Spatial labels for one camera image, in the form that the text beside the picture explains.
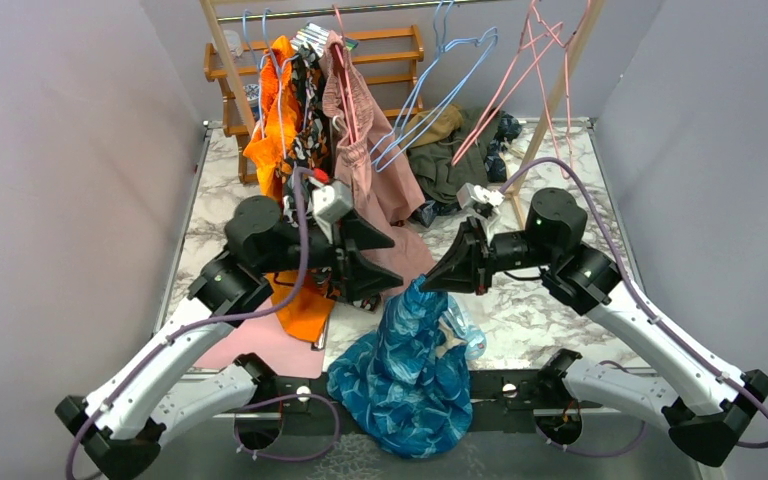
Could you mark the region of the blue patterned shorts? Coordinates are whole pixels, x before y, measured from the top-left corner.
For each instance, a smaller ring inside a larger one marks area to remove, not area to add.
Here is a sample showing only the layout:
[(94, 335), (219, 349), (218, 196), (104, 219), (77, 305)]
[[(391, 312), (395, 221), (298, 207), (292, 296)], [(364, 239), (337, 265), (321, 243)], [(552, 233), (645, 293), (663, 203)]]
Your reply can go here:
[(466, 346), (442, 325), (449, 296), (417, 277), (387, 300), (378, 327), (327, 370), (327, 393), (384, 451), (424, 459), (451, 451), (473, 421)]

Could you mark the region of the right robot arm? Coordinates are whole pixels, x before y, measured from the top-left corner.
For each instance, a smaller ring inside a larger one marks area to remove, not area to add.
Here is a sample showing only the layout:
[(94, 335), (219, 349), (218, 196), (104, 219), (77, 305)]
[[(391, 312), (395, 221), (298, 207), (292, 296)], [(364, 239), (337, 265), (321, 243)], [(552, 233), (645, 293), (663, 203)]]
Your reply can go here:
[(501, 193), (468, 184), (457, 199), (468, 216), (425, 290), (482, 295), (494, 275), (536, 268), (555, 300), (611, 331), (654, 370), (641, 377), (561, 349), (529, 385), (533, 398), (552, 407), (596, 403), (665, 431), (701, 464), (725, 462), (768, 396), (768, 375), (743, 371), (701, 346), (614, 259), (587, 245), (587, 213), (569, 192), (538, 190), (525, 227), (506, 233), (494, 229)]

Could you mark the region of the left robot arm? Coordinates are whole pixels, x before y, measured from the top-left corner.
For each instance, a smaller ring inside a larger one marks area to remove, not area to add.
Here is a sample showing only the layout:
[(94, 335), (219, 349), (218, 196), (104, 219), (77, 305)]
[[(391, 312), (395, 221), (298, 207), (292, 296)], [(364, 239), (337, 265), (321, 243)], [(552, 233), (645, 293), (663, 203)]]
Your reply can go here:
[(369, 250), (393, 247), (394, 239), (335, 194), (301, 205), (296, 222), (272, 198), (246, 198), (226, 223), (225, 236), (223, 249), (189, 287), (187, 301), (197, 316), (166, 322), (110, 380), (57, 405), (56, 415), (73, 437), (72, 451), (84, 452), (98, 476), (134, 479), (193, 426), (242, 404), (254, 411), (269, 406), (271, 370), (254, 354), (188, 388), (179, 380), (244, 323), (293, 305), (309, 270), (329, 270), (348, 301), (403, 282), (366, 257)]

